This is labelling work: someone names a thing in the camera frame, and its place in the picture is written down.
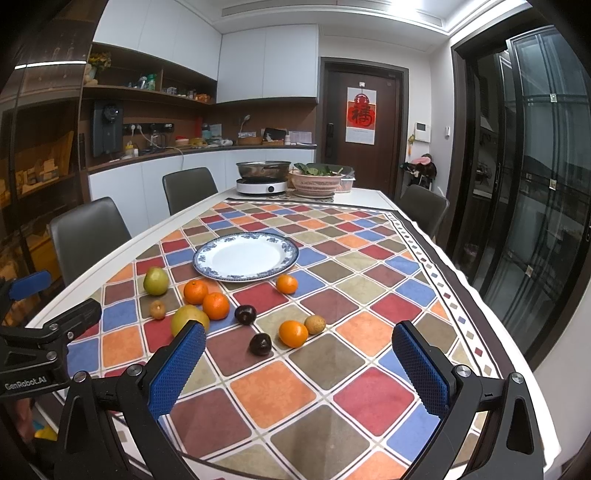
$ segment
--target wall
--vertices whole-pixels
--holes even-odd
[[[452,160],[454,86],[452,67],[452,45],[460,42],[479,28],[491,27],[508,14],[516,14],[529,8],[525,0],[505,0],[491,8],[457,32],[449,41],[431,53],[431,155],[437,166],[437,178],[433,184],[437,193],[447,196],[447,182]],[[444,136],[445,128],[450,127],[449,138]]]
[[[447,194],[447,181],[452,161],[454,91],[452,50],[448,43],[443,44],[429,58],[431,70],[431,155],[437,166],[437,177],[433,191],[443,196]],[[445,129],[450,127],[450,136]]]
[[[328,35],[320,37],[319,52],[320,57],[375,61],[408,68],[408,136],[414,132],[415,123],[431,124],[431,73],[426,53],[374,40]],[[428,143],[416,142],[411,157],[428,152]]]

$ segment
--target sliding glass door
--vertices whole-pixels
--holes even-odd
[[[589,249],[591,82],[554,27],[514,37],[493,57],[494,183],[480,240],[470,246],[473,262],[455,260],[531,358],[569,299]],[[485,124],[495,130],[494,122]],[[482,120],[480,130],[482,152]]]

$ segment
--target metal pot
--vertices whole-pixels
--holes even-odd
[[[243,179],[287,180],[291,163],[288,161],[248,161],[237,163]]]

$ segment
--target bottle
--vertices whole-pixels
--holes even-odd
[[[156,74],[150,73],[148,75],[148,83],[147,83],[148,90],[156,90]]]

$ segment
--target plate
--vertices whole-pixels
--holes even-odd
[[[201,275],[226,282],[273,277],[296,263],[300,250],[274,233],[245,232],[224,235],[207,242],[193,256]]]

